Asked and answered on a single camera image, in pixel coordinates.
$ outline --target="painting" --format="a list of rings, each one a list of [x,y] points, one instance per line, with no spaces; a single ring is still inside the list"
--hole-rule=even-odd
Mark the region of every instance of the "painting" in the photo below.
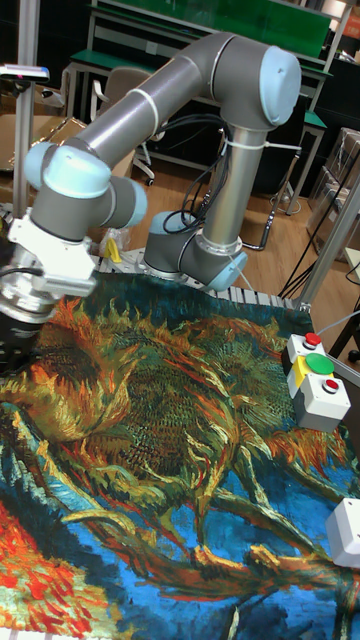
[[[348,433],[300,429],[305,313],[99,274],[0,386],[0,627],[114,640],[360,637],[325,520]]]

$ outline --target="green shelf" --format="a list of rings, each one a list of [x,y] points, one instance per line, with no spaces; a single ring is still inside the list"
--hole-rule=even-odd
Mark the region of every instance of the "green shelf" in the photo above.
[[[319,56],[330,25],[329,16],[271,0],[123,0],[121,6],[159,14],[175,24],[231,31],[312,58]],[[186,33],[185,25],[178,23],[177,29]]]

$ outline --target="white cable tie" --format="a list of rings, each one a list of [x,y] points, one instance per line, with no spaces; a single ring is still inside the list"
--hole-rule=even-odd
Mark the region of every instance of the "white cable tie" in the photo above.
[[[155,118],[155,127],[154,127],[154,130],[153,130],[152,134],[151,134],[153,136],[157,132],[157,130],[159,128],[159,112],[157,110],[157,106],[156,106],[154,100],[143,89],[139,89],[139,88],[131,89],[131,91],[128,91],[128,93],[126,95],[128,96],[130,93],[140,93],[141,96],[146,98],[146,100],[148,101],[150,107],[152,108],[153,114],[154,114],[154,118]]]
[[[249,149],[250,151],[258,151],[259,149],[263,149],[264,147],[275,147],[278,149],[295,149],[296,151],[301,151],[301,147],[297,147],[291,144],[277,144],[275,142],[265,141],[264,144],[252,146],[247,144],[242,144],[241,142],[235,142],[234,140],[229,140],[225,138],[226,144],[229,144],[231,147],[237,147],[238,149]]]
[[[241,142],[234,142],[234,140],[229,140],[229,138],[226,138],[226,143],[230,145],[230,147],[236,147],[238,149],[250,149],[251,151],[258,151],[259,149],[263,149],[264,148],[264,144],[260,144],[258,146],[254,146],[252,147],[251,145],[247,145],[247,144],[241,144]]]
[[[235,260],[232,258],[232,256],[228,256],[230,262],[234,265],[235,269],[239,272],[239,275],[245,280],[247,286],[249,287],[250,291],[254,291],[254,289],[252,288],[249,280],[247,279],[247,277],[243,274],[243,272],[241,271],[240,267],[236,264]]]
[[[293,144],[277,144],[276,142],[266,141],[264,147],[275,147],[276,149],[295,149],[295,151],[301,151],[302,147],[297,147]]]

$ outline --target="cable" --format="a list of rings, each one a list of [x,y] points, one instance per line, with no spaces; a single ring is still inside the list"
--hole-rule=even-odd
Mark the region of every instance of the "cable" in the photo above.
[[[0,278],[9,276],[11,273],[30,273],[32,276],[42,276],[44,272],[42,269],[35,269],[33,267],[19,267],[16,269],[6,269],[6,271],[0,271]]]
[[[196,131],[196,133],[193,133],[192,136],[189,136],[189,138],[185,138],[185,140],[180,140],[180,142],[176,142],[175,144],[172,144],[171,147],[161,147],[161,150],[170,151],[171,149],[175,149],[176,147],[179,147],[181,144],[185,144],[185,142],[189,142],[193,138],[196,138],[196,136],[199,136],[200,133],[203,133],[203,131],[205,131],[205,129],[207,129],[208,126],[209,126],[208,124],[205,125],[205,127],[202,127],[202,129],[199,129],[199,131]]]
[[[162,127],[160,127],[159,129],[159,133],[161,132],[165,132],[165,131],[169,131],[171,129],[174,129],[176,127],[180,127],[180,126],[186,126],[189,124],[201,124],[201,123],[205,123],[206,127],[209,126],[209,124],[213,123],[213,124],[217,124],[219,127],[222,128],[222,130],[224,131],[225,134],[225,141],[226,140],[232,140],[232,134],[230,131],[230,127],[228,126],[228,124],[220,117],[217,116],[215,114],[202,114],[202,115],[188,115],[188,116],[182,116],[180,118],[177,118],[176,120],[172,120],[168,123],[165,123]],[[193,137],[195,137],[195,135],[198,135],[199,133],[201,133],[201,131],[203,131],[206,127],[203,127],[199,132],[197,132],[197,134],[194,134],[193,136],[191,136],[188,139],[191,139]],[[217,164],[223,159],[224,156],[224,166],[223,166],[223,170],[222,170],[222,174],[220,176],[220,180],[216,186],[216,189],[214,191],[214,193],[211,195],[211,197],[209,198],[209,200],[204,203],[204,200],[202,202],[202,204],[200,205],[199,208],[199,212],[198,214],[195,216],[196,219],[192,220],[192,221],[187,221],[185,218],[185,214],[186,213],[190,213],[191,215],[194,215],[194,207],[195,207],[195,202],[196,202],[196,198],[199,194],[200,188],[201,188],[201,184],[203,183],[203,180],[205,178],[205,176],[211,172],[216,166]],[[178,209],[177,211],[172,212],[171,214],[169,214],[164,222],[163,222],[163,228],[164,231],[166,231],[166,233],[172,233],[172,234],[177,234],[177,233],[183,233],[184,231],[188,231],[189,229],[197,229],[198,227],[200,227],[202,225],[202,223],[205,220],[206,217],[206,213],[209,210],[210,206],[212,206],[214,200],[216,199],[216,197],[218,196],[220,190],[222,189],[222,187],[224,186],[226,179],[227,179],[227,175],[228,175],[228,168],[229,168],[229,152],[227,149],[227,143],[224,142],[223,147],[221,149],[220,154],[217,156],[217,158],[214,160],[214,162],[207,168],[205,169],[205,171],[203,171],[190,185],[190,187],[188,188],[184,200],[183,200],[183,204],[181,209]],[[187,204],[189,202],[189,196],[192,192],[192,190],[194,189],[195,185],[197,183],[200,183],[195,196],[193,196],[192,198],[192,204],[190,206],[190,210],[186,209]],[[183,228],[182,229],[178,229],[176,231],[171,231],[170,229],[168,229],[167,227],[167,223],[169,221],[169,219],[175,215],[175,214],[181,214],[181,222],[183,224]]]
[[[275,197],[276,196],[272,196],[270,198],[270,200],[269,200],[270,204],[274,204]],[[300,204],[299,200],[296,200],[296,204],[298,206],[298,209],[296,211],[293,211],[292,215],[295,215],[296,213],[300,213],[300,211],[301,211],[301,204]],[[277,208],[277,211],[281,211],[281,213],[287,213],[287,209],[280,209],[280,207]]]
[[[347,272],[347,274],[345,275],[346,280],[349,280],[349,282],[351,282],[351,284],[357,284],[358,286],[360,286],[360,282],[356,282],[356,280],[351,280],[351,278],[349,278],[350,273],[353,273],[353,271],[356,271],[356,269],[360,267],[360,260],[357,263],[357,265],[355,265],[355,267],[353,267],[352,269],[350,269],[350,271]]]
[[[254,289],[252,288],[249,280],[247,279],[247,277],[243,274],[243,272],[241,271],[241,269],[239,268],[239,266],[236,264],[235,260],[233,260],[233,258],[231,256],[229,256],[229,260],[230,262],[234,265],[235,269],[239,272],[239,274],[241,275],[241,277],[245,280],[247,286],[249,287],[250,291],[254,291]]]
[[[191,117],[184,117],[183,119],[179,119],[180,123],[179,126],[182,126],[185,123],[189,123],[189,122],[193,122],[193,116]],[[215,121],[217,124],[221,123],[221,125],[223,126],[224,130],[226,130],[226,134],[229,136],[230,134],[230,130],[228,125],[222,120],[222,118],[218,117],[218,116],[212,116],[209,115],[208,117],[204,117],[201,116],[200,118],[195,118],[196,122],[200,122],[200,121]],[[172,233],[172,234],[178,234],[178,233],[183,233],[184,231],[188,231],[189,229],[197,229],[199,228],[202,223],[205,220],[206,217],[206,213],[209,210],[209,208],[212,206],[213,202],[215,201],[215,199],[217,198],[218,194],[220,193],[222,187],[224,186],[226,180],[227,180],[227,175],[228,175],[228,169],[229,169],[229,147],[227,146],[227,143],[224,142],[221,152],[218,154],[218,156],[216,157],[216,159],[214,160],[214,162],[208,167],[206,168],[189,186],[189,188],[186,191],[184,200],[183,200],[183,205],[181,207],[181,209],[178,209],[177,211],[174,211],[172,213],[170,213],[164,220],[163,222],[163,228],[164,231],[166,231],[166,233]],[[204,204],[204,201],[202,202],[198,215],[196,216],[196,219],[188,222],[185,218],[185,214],[186,213],[190,213],[191,215],[194,215],[194,206],[195,206],[195,200],[196,197],[200,191],[201,188],[201,184],[203,179],[205,178],[205,176],[211,172],[218,164],[220,161],[223,160],[223,169],[222,169],[222,173],[220,176],[220,180],[214,190],[214,192],[212,193],[211,197],[209,198],[209,200],[206,202],[206,204]],[[193,197],[193,202],[192,205],[190,207],[190,210],[186,209],[187,203],[189,201],[189,195],[192,192],[193,188],[195,187],[195,185],[197,183],[200,183],[200,185],[198,186],[197,192],[195,194],[195,196]],[[181,222],[183,224],[183,227],[181,229],[177,229],[175,231],[171,231],[170,229],[168,229],[167,223],[170,220],[171,217],[173,217],[175,214],[181,214]]]
[[[329,324],[324,329],[321,329],[321,331],[317,331],[318,336],[321,333],[323,333],[324,331],[327,331],[328,329],[331,329],[332,327],[336,327],[336,325],[340,324],[340,322],[343,322],[344,320],[349,320],[350,318],[353,318],[354,316],[357,316],[359,313],[360,313],[360,309],[358,309],[358,311],[354,311],[353,313],[350,313],[348,316],[345,316],[345,318],[341,318],[341,320],[337,320],[337,322],[333,322],[332,324]]]
[[[360,155],[360,149],[359,149],[359,151],[356,153],[355,157],[353,158],[352,163],[350,164],[350,166],[349,166],[349,168],[348,168],[348,170],[347,170],[347,172],[346,172],[346,174],[345,174],[344,178],[342,179],[342,181],[341,181],[341,183],[340,183],[340,185],[339,185],[339,188],[338,188],[338,190],[336,191],[336,193],[335,193],[334,197],[332,198],[332,200],[330,201],[329,205],[327,206],[327,208],[326,208],[326,210],[325,210],[325,213],[324,213],[324,215],[322,216],[322,218],[321,218],[320,222],[317,224],[317,226],[316,226],[315,230],[313,231],[312,235],[310,236],[309,242],[308,242],[308,244],[306,245],[306,247],[305,247],[305,249],[304,249],[304,251],[303,251],[303,253],[302,253],[301,257],[299,258],[299,260],[298,260],[298,262],[297,262],[296,266],[295,266],[295,267],[294,267],[294,269],[292,270],[292,272],[291,272],[291,274],[290,274],[290,276],[289,276],[289,278],[288,278],[287,282],[285,283],[285,285],[283,286],[282,290],[281,290],[281,291],[280,291],[280,293],[278,294],[280,297],[285,298],[287,295],[289,295],[289,293],[288,293],[288,289],[289,289],[289,287],[293,284],[293,283],[292,283],[292,281],[291,281],[291,279],[292,279],[292,277],[294,276],[294,274],[296,273],[296,271],[298,270],[298,268],[299,268],[300,264],[302,263],[302,261],[303,261],[303,259],[304,259],[305,255],[306,255],[306,253],[307,253],[307,251],[308,251],[308,249],[309,249],[309,247],[310,247],[310,245],[311,245],[311,243],[312,243],[312,241],[313,241],[314,237],[316,236],[316,234],[317,234],[318,230],[320,229],[320,227],[321,227],[322,223],[324,222],[325,218],[327,217],[327,215],[328,215],[328,213],[329,213],[329,211],[330,211],[331,207],[333,206],[333,203],[335,202],[336,198],[338,197],[338,195],[339,195],[339,193],[340,193],[341,189],[344,187],[344,184],[346,183],[346,181],[347,181],[347,179],[348,179],[348,177],[349,177],[349,175],[350,175],[350,172],[352,171],[352,168],[354,167],[354,165],[355,165],[355,163],[356,163],[356,161],[357,161],[357,159],[358,159],[359,155]]]

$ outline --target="white box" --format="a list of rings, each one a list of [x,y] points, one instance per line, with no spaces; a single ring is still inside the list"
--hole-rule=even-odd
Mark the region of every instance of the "white box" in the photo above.
[[[360,569],[360,500],[344,498],[325,527],[334,564]]]

